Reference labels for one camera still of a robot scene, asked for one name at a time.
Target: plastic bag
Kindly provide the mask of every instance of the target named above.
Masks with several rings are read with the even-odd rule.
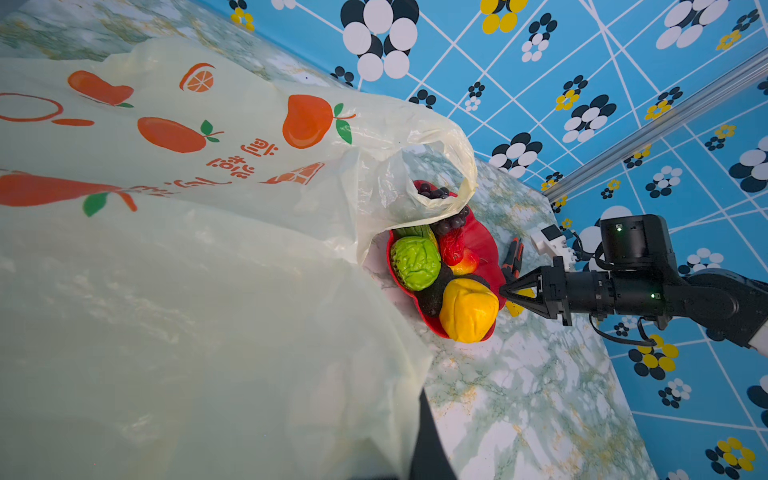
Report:
[[[0,126],[0,477],[406,476],[431,356],[359,263],[467,203],[455,124],[163,39],[2,59]]]

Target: red tray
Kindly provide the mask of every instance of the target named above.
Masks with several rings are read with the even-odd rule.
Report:
[[[423,180],[416,180],[413,182],[413,184],[416,186],[416,190],[418,190],[422,184],[428,184],[430,187],[432,187],[433,190],[435,189],[434,185]],[[488,231],[488,229],[485,228],[485,226],[475,218],[475,214],[472,212],[472,210],[469,211],[467,224],[463,227],[463,230],[465,245],[480,259],[480,264],[478,265],[477,270],[475,270],[475,275],[481,276],[491,286],[491,291],[498,297],[498,309],[501,310],[504,308],[504,305],[507,304],[507,300],[498,294],[498,289],[500,286],[505,284],[505,279],[504,274],[502,273],[502,269],[498,265],[498,248],[496,247],[496,242],[493,240],[493,237],[491,236],[491,233]],[[395,238],[395,233],[390,230],[389,242],[387,242],[386,245],[386,263],[387,267],[389,268],[389,274],[392,275],[392,278],[395,280],[395,283],[397,283],[397,286],[399,286],[400,289],[406,293],[406,295],[413,298],[413,303],[416,304],[416,309],[419,311],[419,315],[422,317],[424,323],[427,324],[429,329],[433,331],[437,336],[441,336],[444,339],[450,338],[448,337],[448,333],[445,332],[445,329],[442,328],[440,319],[436,316],[425,315],[419,306],[419,301],[416,299],[416,295],[401,285],[400,281],[397,280],[397,276],[395,275],[395,271],[392,269],[392,263],[389,259],[389,252],[392,250],[392,244],[395,243],[396,240],[397,239]],[[493,335],[495,330],[496,322],[493,322],[493,325],[491,325],[491,328],[488,329],[488,333],[485,334],[481,342],[491,338],[491,335]]]

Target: blue tile wall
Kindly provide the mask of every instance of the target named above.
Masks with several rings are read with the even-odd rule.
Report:
[[[536,190],[765,48],[760,1],[201,0],[354,88],[451,118]],[[541,150],[507,162],[524,132]]]
[[[580,234],[588,256],[598,219],[658,214],[681,274],[722,267],[768,282],[767,92],[763,78],[558,199],[561,228]],[[610,316],[601,329],[640,339],[637,322]],[[768,358],[689,319],[644,325],[664,342],[653,355],[606,347],[660,477],[768,478]]]

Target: green marble surface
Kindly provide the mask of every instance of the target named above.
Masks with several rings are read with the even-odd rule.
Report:
[[[31,0],[0,21],[0,56],[88,58],[130,51],[149,38],[177,35],[267,80],[346,88],[327,74],[181,0]],[[414,179],[458,188],[458,175],[429,149],[406,155]],[[470,201],[503,258],[513,237],[554,223],[546,199],[478,162]],[[605,347],[584,318],[560,326],[530,312],[498,316],[487,342],[435,336],[386,269],[386,235],[364,267],[435,356],[425,389],[456,474],[462,480],[658,478]],[[524,270],[545,264],[526,245]]]

